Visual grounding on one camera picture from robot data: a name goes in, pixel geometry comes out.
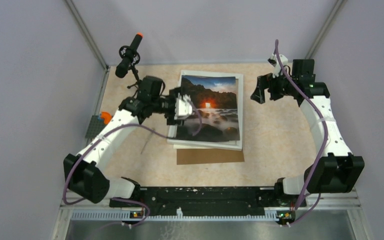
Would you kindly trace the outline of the brown frame backing board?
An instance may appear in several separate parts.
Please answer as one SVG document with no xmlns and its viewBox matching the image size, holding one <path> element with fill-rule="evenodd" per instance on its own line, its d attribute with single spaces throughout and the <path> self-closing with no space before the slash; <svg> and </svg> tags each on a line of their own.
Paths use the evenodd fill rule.
<svg viewBox="0 0 384 240">
<path fill-rule="evenodd" d="M 222 164 L 244 162 L 244 153 L 227 149 L 177 149 L 177 165 Z"/>
</svg>

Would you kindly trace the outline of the volcano photo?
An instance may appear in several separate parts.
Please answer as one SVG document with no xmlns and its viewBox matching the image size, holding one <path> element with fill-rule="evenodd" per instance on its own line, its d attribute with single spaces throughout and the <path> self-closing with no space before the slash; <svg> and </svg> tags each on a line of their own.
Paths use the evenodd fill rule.
<svg viewBox="0 0 384 240">
<path fill-rule="evenodd" d="M 181 141 L 223 143 L 240 140 L 238 83 L 234 76 L 182 75 L 180 86 L 190 96 L 199 117 L 190 115 L 176 127 L 174 138 Z"/>
</svg>

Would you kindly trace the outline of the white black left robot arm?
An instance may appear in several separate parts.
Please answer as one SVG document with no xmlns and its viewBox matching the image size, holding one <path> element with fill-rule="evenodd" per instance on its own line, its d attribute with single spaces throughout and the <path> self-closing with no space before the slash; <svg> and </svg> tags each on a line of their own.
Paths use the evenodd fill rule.
<svg viewBox="0 0 384 240">
<path fill-rule="evenodd" d="M 191 113 L 190 97 L 184 95 L 184 89 L 177 86 L 162 94 L 165 83 L 154 76 L 145 76 L 134 86 L 136 92 L 125 98 L 118 106 L 114 115 L 105 119 L 107 124 L 87 147 L 76 154 L 68 154 L 63 160 L 64 190 L 62 201 L 65 205 L 77 204 L 77 201 L 67 200 L 70 190 L 94 204 L 104 198 L 121 198 L 129 207 L 140 202 L 140 185 L 126 177 L 109 178 L 104 171 L 113 154 L 137 128 L 148 131 L 151 128 L 143 122 L 152 114 L 161 114 L 168 125 L 182 123 L 178 110 L 181 104 L 186 105 L 186 113 Z"/>
</svg>

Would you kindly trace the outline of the white picture frame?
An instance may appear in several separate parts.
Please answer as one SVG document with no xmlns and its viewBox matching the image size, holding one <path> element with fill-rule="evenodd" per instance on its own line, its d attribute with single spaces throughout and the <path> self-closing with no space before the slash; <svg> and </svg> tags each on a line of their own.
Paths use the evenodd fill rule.
<svg viewBox="0 0 384 240">
<path fill-rule="evenodd" d="M 238 100 L 238 106 L 240 109 L 238 110 L 239 115 L 239 129 L 240 129 L 240 140 L 237 141 L 228 141 L 228 142 L 201 142 L 201 141 L 186 141 L 186 140 L 176 140 L 174 138 L 174 133 L 176 130 L 176 126 L 171 126 L 168 130 L 168 143 L 172 144 L 177 149 L 223 149 L 223 150 L 235 150 L 240 151 L 243 148 L 243 114 L 244 114 L 244 104 L 243 104 L 243 98 L 244 98 L 244 84 L 243 84 L 243 75 L 240 73 L 224 73 L 224 72 L 212 72 L 212 71 L 198 71 L 198 70 L 182 70 L 180 72 L 180 78 L 178 81 L 178 86 L 181 87 L 181 77 L 183 75 L 191 75 L 191 76 L 207 76 L 207 77 L 228 77 L 228 76 L 234 76 L 237 80 L 237 86 L 238 86 L 238 94 L 237 94 L 237 100 Z M 199 119 L 199 127 L 198 129 L 193 132 L 192 134 L 195 136 L 198 134 L 202 128 L 202 117 L 199 114 L 198 110 L 197 113 L 192 113 L 192 115 L 197 115 Z"/>
</svg>

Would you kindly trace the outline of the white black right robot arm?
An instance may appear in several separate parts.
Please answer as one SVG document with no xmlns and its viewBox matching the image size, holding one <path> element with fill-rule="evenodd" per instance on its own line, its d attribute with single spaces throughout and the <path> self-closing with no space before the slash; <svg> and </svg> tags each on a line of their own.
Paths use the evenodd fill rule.
<svg viewBox="0 0 384 240">
<path fill-rule="evenodd" d="M 280 178 L 279 189 L 273 200 L 287 206 L 294 195 L 349 193 L 361 175 L 365 162 L 354 155 L 345 143 L 331 108 L 330 92 L 324 82 L 317 82 L 313 59 L 295 59 L 292 72 L 282 71 L 275 56 L 268 62 L 274 67 L 271 73 L 257 77 L 251 100 L 263 104 L 265 93 L 272 101 L 293 97 L 308 122 L 318 149 L 314 164 L 302 175 Z"/>
</svg>

